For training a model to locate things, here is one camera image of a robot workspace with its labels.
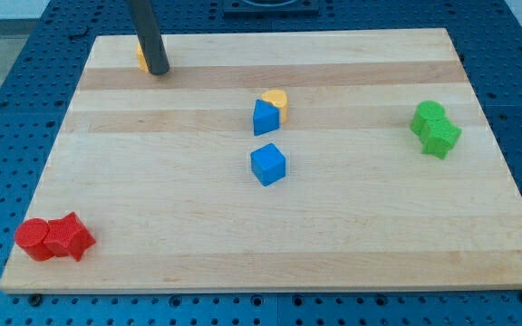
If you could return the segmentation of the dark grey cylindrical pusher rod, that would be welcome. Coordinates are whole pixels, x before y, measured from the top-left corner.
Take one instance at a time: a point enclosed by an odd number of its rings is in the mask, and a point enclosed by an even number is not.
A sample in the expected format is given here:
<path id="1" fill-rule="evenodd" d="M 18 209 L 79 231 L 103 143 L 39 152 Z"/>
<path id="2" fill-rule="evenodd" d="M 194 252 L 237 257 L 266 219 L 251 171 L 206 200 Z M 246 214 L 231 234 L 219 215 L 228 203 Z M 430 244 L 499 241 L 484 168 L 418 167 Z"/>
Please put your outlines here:
<path id="1" fill-rule="evenodd" d="M 169 60 L 165 50 L 157 16 L 151 0 L 127 0 L 130 18 L 137 32 L 140 48 L 148 72 L 164 75 L 169 72 Z"/>

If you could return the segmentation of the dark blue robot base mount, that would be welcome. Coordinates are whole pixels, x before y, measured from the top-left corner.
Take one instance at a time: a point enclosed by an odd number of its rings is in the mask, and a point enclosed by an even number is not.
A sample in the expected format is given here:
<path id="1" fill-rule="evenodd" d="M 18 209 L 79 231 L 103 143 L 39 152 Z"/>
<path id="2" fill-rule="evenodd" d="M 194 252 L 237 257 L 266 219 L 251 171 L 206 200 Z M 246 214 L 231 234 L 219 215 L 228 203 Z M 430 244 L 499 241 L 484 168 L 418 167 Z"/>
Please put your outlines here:
<path id="1" fill-rule="evenodd" d="M 223 0 L 222 15 L 239 17 L 257 14 L 318 14 L 319 0 Z"/>

